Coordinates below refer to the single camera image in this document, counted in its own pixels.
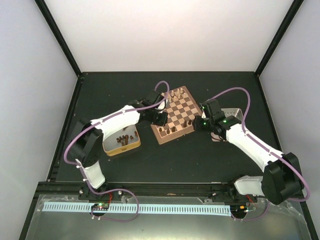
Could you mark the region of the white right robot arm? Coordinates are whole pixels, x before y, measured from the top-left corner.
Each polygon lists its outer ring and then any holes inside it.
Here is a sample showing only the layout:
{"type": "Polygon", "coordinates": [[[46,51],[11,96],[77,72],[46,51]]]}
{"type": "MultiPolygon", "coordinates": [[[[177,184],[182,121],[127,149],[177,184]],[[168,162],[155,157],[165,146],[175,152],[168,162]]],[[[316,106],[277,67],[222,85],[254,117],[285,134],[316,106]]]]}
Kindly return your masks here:
{"type": "Polygon", "coordinates": [[[242,152],[261,169],[261,176],[242,176],[228,187],[228,198],[240,201],[245,195],[261,196],[274,205],[293,198],[305,187],[298,158],[284,154],[252,134],[235,116],[226,116],[216,99],[200,104],[202,115],[195,117],[195,131],[214,133],[242,152]]]}

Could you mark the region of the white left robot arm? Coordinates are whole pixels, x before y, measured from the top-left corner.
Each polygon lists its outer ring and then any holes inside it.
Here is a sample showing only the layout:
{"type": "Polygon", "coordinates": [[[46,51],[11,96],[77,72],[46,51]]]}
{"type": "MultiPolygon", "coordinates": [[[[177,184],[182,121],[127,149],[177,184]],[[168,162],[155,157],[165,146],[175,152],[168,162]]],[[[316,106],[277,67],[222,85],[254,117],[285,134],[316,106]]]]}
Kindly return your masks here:
{"type": "Polygon", "coordinates": [[[168,118],[164,112],[166,105],[167,95],[153,90],[147,97],[133,100],[105,117],[81,120],[76,124],[63,158],[66,163],[75,165],[81,171],[84,180],[90,185],[89,193],[95,199],[103,199],[108,192],[99,163],[104,140],[143,121],[164,126],[168,118]]]}

